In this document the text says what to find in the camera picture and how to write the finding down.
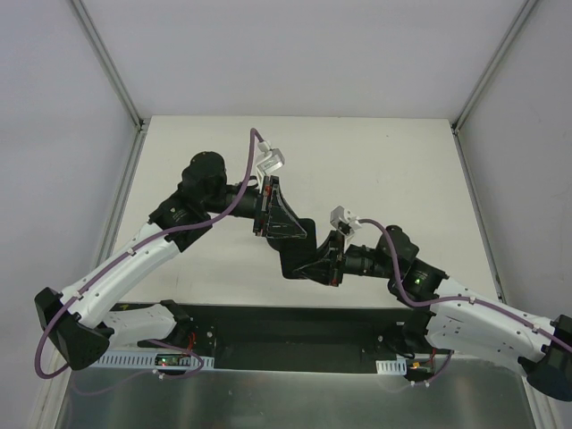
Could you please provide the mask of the black smartphone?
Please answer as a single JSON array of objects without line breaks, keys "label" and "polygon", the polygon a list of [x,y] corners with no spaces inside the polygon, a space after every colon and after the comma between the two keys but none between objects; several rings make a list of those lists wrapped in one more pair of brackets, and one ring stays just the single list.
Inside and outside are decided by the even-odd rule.
[{"label": "black smartphone", "polygon": [[280,256],[282,277],[287,280],[311,280],[326,285],[324,276],[319,273],[307,273],[305,265],[317,260],[315,221],[302,218],[301,226],[307,233],[304,239],[266,239],[269,246]]}]

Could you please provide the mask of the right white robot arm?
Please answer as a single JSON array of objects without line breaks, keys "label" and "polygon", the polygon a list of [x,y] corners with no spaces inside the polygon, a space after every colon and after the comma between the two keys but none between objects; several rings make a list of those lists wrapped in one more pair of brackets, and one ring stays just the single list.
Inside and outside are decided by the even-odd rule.
[{"label": "right white robot arm", "polygon": [[338,286],[346,275],[382,278],[400,303],[413,310],[401,330],[412,352],[428,347],[493,362],[525,377],[555,400],[571,400],[571,318],[534,315],[488,299],[418,257],[419,248],[397,225],[382,227],[373,248],[348,244],[354,227],[339,223],[326,240],[315,223],[302,222],[297,258],[284,275]]}]

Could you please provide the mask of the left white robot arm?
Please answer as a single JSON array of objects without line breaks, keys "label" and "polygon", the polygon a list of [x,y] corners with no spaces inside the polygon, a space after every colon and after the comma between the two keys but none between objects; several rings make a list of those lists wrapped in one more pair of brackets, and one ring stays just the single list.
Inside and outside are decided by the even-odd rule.
[{"label": "left white robot arm", "polygon": [[114,306],[155,269],[187,250],[228,215],[251,219],[254,233],[268,239],[304,239],[307,232],[279,190],[274,172],[280,150],[251,155],[244,181],[227,181],[224,159],[215,152],[193,156],[176,190],[152,212],[131,240],[91,273],[57,292],[34,298],[43,330],[65,367],[83,370],[110,348],[161,341],[171,348],[192,345],[194,324],[172,300],[116,311]]}]

